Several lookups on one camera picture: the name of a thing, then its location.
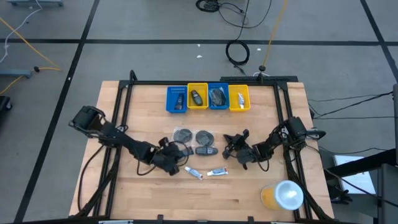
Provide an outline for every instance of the gray floor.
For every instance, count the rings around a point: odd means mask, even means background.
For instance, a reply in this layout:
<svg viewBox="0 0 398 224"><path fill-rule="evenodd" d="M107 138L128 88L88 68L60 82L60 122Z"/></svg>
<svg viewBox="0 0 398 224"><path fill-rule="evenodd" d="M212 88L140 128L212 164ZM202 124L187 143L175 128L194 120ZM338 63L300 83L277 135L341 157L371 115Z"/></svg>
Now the gray floor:
<svg viewBox="0 0 398 224"><path fill-rule="evenodd" d="M234 0L242 8L245 1ZM395 0L367 0L385 40L398 41ZM65 0L64 7L45 7L29 19L20 33L32 39L79 39L93 0ZM251 24L264 14L268 1L252 0L248 12ZM267 40L282 1L274 0L269 17L256 29L243 30L243 40ZM32 9L12 7L0 1L0 16L17 27ZM240 19L229 11L226 17ZM0 25L0 39L10 30ZM89 39L233 39L239 29L221 20L219 14L200 12L195 1L186 0L101 0ZM377 41L359 0L289 1L277 40ZM6 95L14 109L0 126L0 223L12 222L29 181L69 71L77 44L34 44L58 63L61 72L43 71L22 79ZM266 45L249 45L251 58L243 66L249 75L261 64ZM67 126L82 105L95 105L103 80L126 79L134 69L140 80L219 80L240 76L228 62L223 44L86 44L78 62L63 110L54 132L43 169L24 221L64 218L68 215L78 178L86 138ZM389 47L398 60L398 47ZM48 66L25 44L10 44L2 68L31 69ZM239 60L243 51L231 48ZM273 45L267 73L296 75L304 82L308 98L325 99L385 93L396 82L380 46L298 46ZM11 78L0 78L3 89ZM312 103L323 113L353 101ZM392 98L344 110L333 116L391 116ZM394 147L391 119L318 120L315 125L327 132L320 145L335 152L369 147ZM368 151L361 156L377 152ZM335 208L341 220L372 223L369 217Z"/></svg>

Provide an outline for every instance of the wooden tabletop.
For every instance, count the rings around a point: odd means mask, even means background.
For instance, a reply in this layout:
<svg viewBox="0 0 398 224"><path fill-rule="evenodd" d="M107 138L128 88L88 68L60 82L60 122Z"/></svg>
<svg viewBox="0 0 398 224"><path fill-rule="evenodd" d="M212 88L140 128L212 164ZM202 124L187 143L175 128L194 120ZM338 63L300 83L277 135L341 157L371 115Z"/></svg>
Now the wooden tabletop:
<svg viewBox="0 0 398 224"><path fill-rule="evenodd" d="M103 82L99 93L96 106L105 112L108 120L112 117L117 88L118 82ZM279 123L272 87L249 86L251 110L240 113L229 110L188 110L185 114L170 114L165 110L166 89L167 86L162 85L133 86L126 134L139 141L157 144L165 136L171 139L175 128L207 130L215 134L215 147L222 151L226 146L223 134L241 134L248 129L250 136L247 142L252 145L265 141ZM307 129L311 128L312 120L303 83L289 83L289 95L293 115L299 116ZM286 118L282 92L280 97ZM317 148L315 141L308 140L307 143ZM82 167L99 146L97 140L88 140ZM307 147L301 155L309 192L326 214L333 217L319 153ZM85 172L82 204L90 199L98 186L103 156L104 150L92 160ZM263 187L287 179L281 147L275 150L269 163L268 172L263 172L258 164L253 163L248 164L248 170L244 170L236 159L230 157L225 160L219 152L209 157L192 155L187 166L204 175L212 169L227 167L228 175L205 175L203 180L198 180L184 169L174 176L155 169L139 177L136 174L137 161L123 148L111 218L153 220L158 214L163 214L165 220L243 221L253 216L255 221L294 221L293 212L269 210L261 203L260 191ZM149 166L145 164L140 166L140 172L148 169ZM70 214L78 211L77 189L76 185ZM104 213L105 203L106 200L103 200L100 214Z"/></svg>

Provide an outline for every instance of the clear plastic cup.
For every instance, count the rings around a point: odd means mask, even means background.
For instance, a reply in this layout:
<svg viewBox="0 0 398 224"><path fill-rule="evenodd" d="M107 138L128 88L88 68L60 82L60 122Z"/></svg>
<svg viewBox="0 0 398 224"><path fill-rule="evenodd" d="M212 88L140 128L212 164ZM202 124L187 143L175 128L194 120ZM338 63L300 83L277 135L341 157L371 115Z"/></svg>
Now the clear plastic cup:
<svg viewBox="0 0 398 224"><path fill-rule="evenodd" d="M283 180L261 190L261 201L269 209L296 210L303 204L302 189L293 181Z"/></svg>

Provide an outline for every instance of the plastic lid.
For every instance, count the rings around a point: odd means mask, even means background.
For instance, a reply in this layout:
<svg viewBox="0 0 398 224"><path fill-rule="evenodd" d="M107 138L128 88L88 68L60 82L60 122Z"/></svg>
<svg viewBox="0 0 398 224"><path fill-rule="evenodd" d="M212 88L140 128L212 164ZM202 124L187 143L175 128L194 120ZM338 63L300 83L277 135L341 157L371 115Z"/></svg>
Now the plastic lid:
<svg viewBox="0 0 398 224"><path fill-rule="evenodd" d="M278 205L286 210L296 210L301 207L304 200L302 189L293 181L284 180L276 185L274 190L275 200Z"/></svg>

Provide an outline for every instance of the toothpaste tube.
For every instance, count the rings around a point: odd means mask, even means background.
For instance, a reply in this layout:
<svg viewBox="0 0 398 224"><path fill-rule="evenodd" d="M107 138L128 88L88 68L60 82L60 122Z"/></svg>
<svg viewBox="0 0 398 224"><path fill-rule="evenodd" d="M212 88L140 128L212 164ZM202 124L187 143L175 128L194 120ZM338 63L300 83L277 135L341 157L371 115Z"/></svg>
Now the toothpaste tube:
<svg viewBox="0 0 398 224"><path fill-rule="evenodd" d="M227 175L227 174L228 171L226 170L226 167L214 169L210 172L207 172L207 175Z"/></svg>
<svg viewBox="0 0 398 224"><path fill-rule="evenodd" d="M185 170L189 173L189 174L191 174L192 176L194 176L194 177L196 177L197 179L199 179L199 180L202 180L203 179L203 175L201 175L197 170L194 170L194 169L192 169L192 168L190 168L190 167L185 167Z"/></svg>
<svg viewBox="0 0 398 224"><path fill-rule="evenodd" d="M244 98L243 98L243 94L242 93L238 93L239 96L239 106L241 107L241 109L244 108Z"/></svg>

